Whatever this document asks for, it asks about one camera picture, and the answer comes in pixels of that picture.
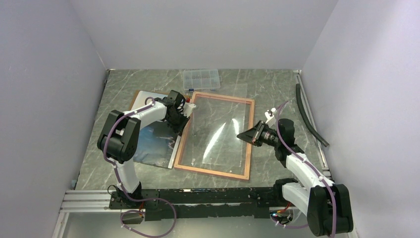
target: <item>black rubber hose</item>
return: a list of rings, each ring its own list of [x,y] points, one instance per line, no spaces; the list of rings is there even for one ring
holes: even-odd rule
[[[296,102],[298,103],[299,112],[301,113],[303,122],[306,125],[306,128],[309,132],[315,136],[315,138],[321,142],[321,144],[325,147],[329,145],[329,143],[320,135],[318,132],[312,127],[311,123],[309,122],[308,116],[306,115],[305,108],[303,107],[302,97],[301,97],[301,85],[298,83],[296,84]]]

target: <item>black mounting base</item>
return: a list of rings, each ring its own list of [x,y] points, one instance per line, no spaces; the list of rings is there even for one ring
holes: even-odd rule
[[[141,203],[124,204],[112,193],[110,209],[139,209]],[[144,198],[161,197],[175,204],[177,218],[240,217],[269,218],[270,207],[284,207],[272,187],[143,189]],[[172,219],[171,207],[161,201],[145,202],[145,221]]]
[[[147,189],[147,190],[143,190],[142,191],[142,196],[143,198],[151,198],[151,197],[159,197],[159,191],[157,190],[153,190],[153,189]],[[110,209],[139,209],[140,205],[142,204],[141,202],[138,203],[124,203],[124,201],[122,199],[118,198],[118,193],[112,192],[111,195],[111,200],[109,201],[109,208]],[[157,209],[158,208],[158,201],[146,201],[144,203],[144,208],[145,209]]]

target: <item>gray marble table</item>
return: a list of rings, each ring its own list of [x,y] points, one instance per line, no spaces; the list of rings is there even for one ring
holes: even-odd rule
[[[303,124],[296,105],[295,84],[292,70],[223,69],[219,70],[224,85],[247,84],[247,97],[255,100],[254,122],[264,120],[264,112],[290,100],[282,118],[295,122],[296,143],[305,151],[309,160],[321,170],[319,151]],[[96,147],[97,139],[112,110],[129,109],[136,90],[183,92],[182,70],[113,70],[110,72],[98,108],[92,135],[77,182],[77,190],[106,189],[116,184],[110,164],[103,160]],[[269,146],[253,147],[249,180],[236,180],[178,169],[163,169],[135,163],[137,176],[143,188],[214,188],[272,186],[277,179],[292,178],[283,168]]]

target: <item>wooden frame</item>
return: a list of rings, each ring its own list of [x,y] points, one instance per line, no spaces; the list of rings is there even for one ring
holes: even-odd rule
[[[236,102],[236,103],[245,103],[250,105],[250,114],[249,114],[249,126],[248,129],[251,129],[254,126],[254,107],[255,101],[253,99],[248,98],[238,98],[238,97],[231,97],[231,96],[224,96],[219,94],[212,94],[212,93],[203,93],[203,92],[194,92],[193,97],[191,98],[191,103],[194,103],[197,97],[202,98],[211,98],[211,99],[218,99],[223,101],[229,102]],[[250,176],[250,168],[251,168],[251,149],[252,145],[247,143],[246,155],[245,155],[245,172],[243,175],[231,174],[227,172],[220,172],[202,168],[196,168],[192,166],[181,165],[181,157],[184,153],[185,142],[187,141],[187,132],[190,128],[191,120],[188,121],[187,125],[184,128],[184,132],[182,133],[181,142],[179,143],[178,151],[175,156],[175,162],[173,167],[177,169],[189,170],[189,171],[196,171],[205,174],[211,175],[219,175],[224,177],[230,177],[235,179],[244,179],[249,180]]]

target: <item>plastic storage box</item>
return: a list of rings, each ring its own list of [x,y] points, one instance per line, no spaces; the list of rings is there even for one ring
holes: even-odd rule
[[[184,90],[220,88],[219,71],[217,69],[184,70]]]

